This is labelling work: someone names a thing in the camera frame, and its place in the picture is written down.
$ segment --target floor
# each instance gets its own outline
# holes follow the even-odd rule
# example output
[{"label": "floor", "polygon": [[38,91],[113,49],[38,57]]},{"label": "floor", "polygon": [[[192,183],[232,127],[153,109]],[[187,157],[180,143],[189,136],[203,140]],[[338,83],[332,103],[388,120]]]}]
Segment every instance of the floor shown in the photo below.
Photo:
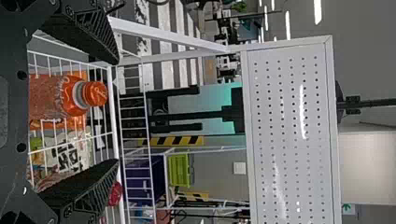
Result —
[{"label": "floor", "polygon": [[[156,27],[165,31],[200,37],[194,5],[183,6],[180,0],[171,0],[165,6],[154,6],[145,0],[128,1],[120,17]],[[139,56],[187,50],[185,46],[141,37],[123,37],[123,47]],[[202,58],[146,64],[143,76],[147,90],[173,89],[204,84]]]}]

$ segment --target plastic packaging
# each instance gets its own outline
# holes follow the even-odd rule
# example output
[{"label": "plastic packaging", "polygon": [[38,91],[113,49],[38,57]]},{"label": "plastic packaging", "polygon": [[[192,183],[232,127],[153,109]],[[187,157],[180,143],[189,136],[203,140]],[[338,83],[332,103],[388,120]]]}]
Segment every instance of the plastic packaging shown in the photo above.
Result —
[{"label": "plastic packaging", "polygon": [[78,117],[90,106],[107,101],[107,88],[102,82],[73,76],[31,78],[29,94],[29,120]]}]

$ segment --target pegboard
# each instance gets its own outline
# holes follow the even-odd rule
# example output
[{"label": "pegboard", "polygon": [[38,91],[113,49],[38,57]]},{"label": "pegboard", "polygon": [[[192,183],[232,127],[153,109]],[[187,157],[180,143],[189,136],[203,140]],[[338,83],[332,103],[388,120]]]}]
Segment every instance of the pegboard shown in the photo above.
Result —
[{"label": "pegboard", "polygon": [[249,187],[257,223],[332,224],[341,216],[327,59],[324,44],[247,52],[244,102],[250,102]]}]

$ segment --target white metal frame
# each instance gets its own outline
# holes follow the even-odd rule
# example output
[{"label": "white metal frame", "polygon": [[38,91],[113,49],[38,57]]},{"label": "white metal frame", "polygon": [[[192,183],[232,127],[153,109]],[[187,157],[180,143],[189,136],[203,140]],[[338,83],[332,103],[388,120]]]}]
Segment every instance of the white metal frame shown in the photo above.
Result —
[{"label": "white metal frame", "polygon": [[[85,72],[85,75],[87,76],[88,80],[90,79],[90,70],[94,69],[95,74],[99,76],[99,79],[96,78],[95,76],[95,81],[103,81],[104,77],[106,76],[107,80],[112,80],[112,73],[111,73],[111,67],[101,67],[101,66],[96,66],[93,64],[89,63],[83,63],[83,62],[78,62],[66,58],[61,58],[61,57],[56,57],[40,52],[34,52],[34,51],[28,51],[29,58],[31,59],[29,62],[29,71],[31,78],[41,78],[42,76],[61,76],[61,75],[72,75],[72,72],[79,73],[80,77],[83,77],[82,74]],[[108,89],[108,94],[113,95],[113,85],[111,82],[107,83],[107,89]],[[87,136],[85,132],[87,132],[86,126],[83,127],[83,130],[78,130],[77,128],[77,123],[75,121],[74,127],[67,127],[66,119],[64,119],[64,128],[59,130],[55,128],[55,122],[56,120],[54,119],[52,121],[53,129],[52,130],[45,130],[43,128],[43,122],[49,122],[48,120],[40,120],[40,125],[41,125],[41,130],[38,131],[30,131],[30,137],[39,137],[41,138],[41,141],[43,143],[42,148],[39,150],[33,151],[30,148],[30,141],[29,141],[29,168],[30,168],[30,174],[31,178],[29,179],[31,181],[31,184],[33,187],[37,184],[35,183],[35,178],[34,178],[34,173],[35,169],[33,165],[33,156],[35,155],[43,155],[44,157],[44,163],[41,164],[40,166],[44,166],[44,171],[45,175],[49,174],[49,167],[48,167],[48,160],[47,160],[47,155],[54,149],[58,147],[67,147],[67,153],[69,153],[70,148],[69,148],[69,143],[72,141],[75,144],[82,144],[83,151],[86,153],[90,154],[88,161],[91,159],[93,160],[93,164],[99,163],[101,161],[107,160],[107,159],[119,159],[119,145],[117,141],[117,131],[114,132],[114,130],[117,130],[116,126],[116,115],[115,115],[115,105],[114,105],[114,99],[112,97],[109,97],[108,99],[108,106],[110,108],[109,115],[110,115],[110,124],[111,127],[107,127],[106,124],[106,117],[102,116],[98,112],[95,112],[93,108],[90,109],[88,115],[91,117],[91,136]],[[106,108],[104,106],[101,106],[101,109],[106,113]],[[103,125],[105,128],[104,133],[96,133],[93,131],[95,129],[95,126],[93,125],[92,120],[97,119],[99,125]],[[64,144],[59,144],[57,136],[59,134],[65,133],[65,141],[66,143]],[[72,137],[78,137],[80,138],[78,140],[70,140],[68,139],[68,135],[70,133],[75,133],[75,135],[71,135]],[[113,148],[108,147],[108,137],[112,135],[113,136]],[[105,138],[105,141],[103,142],[103,146],[100,147],[100,153],[96,155],[96,144],[97,140],[102,141],[102,137]],[[53,138],[55,146],[45,146],[45,138]],[[86,144],[91,144],[91,148],[87,148]],[[54,159],[56,161],[56,164],[58,167],[60,167],[59,161],[58,161],[58,150],[55,150],[56,152],[56,158]],[[68,160],[68,165],[67,165],[67,171],[70,172],[73,164],[71,164],[70,158],[67,157]],[[120,171],[117,174],[117,181],[121,181],[121,176],[120,176]],[[119,210],[123,211],[123,200],[120,201],[119,204]],[[114,207],[108,207],[105,211],[105,216],[107,219],[107,223],[109,224],[116,224],[118,223],[116,220],[118,220],[117,217],[120,217],[121,223],[123,224],[123,220],[125,219],[124,213],[119,212],[116,214],[116,209]]]}]

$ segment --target metal pole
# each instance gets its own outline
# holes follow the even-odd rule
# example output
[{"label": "metal pole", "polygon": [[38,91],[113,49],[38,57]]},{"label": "metal pole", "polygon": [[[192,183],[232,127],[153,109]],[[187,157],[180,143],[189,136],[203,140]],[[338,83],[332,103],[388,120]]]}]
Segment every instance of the metal pole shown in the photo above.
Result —
[{"label": "metal pole", "polygon": [[395,106],[396,99],[367,100],[357,103],[337,102],[337,109],[359,109],[364,107]]}]

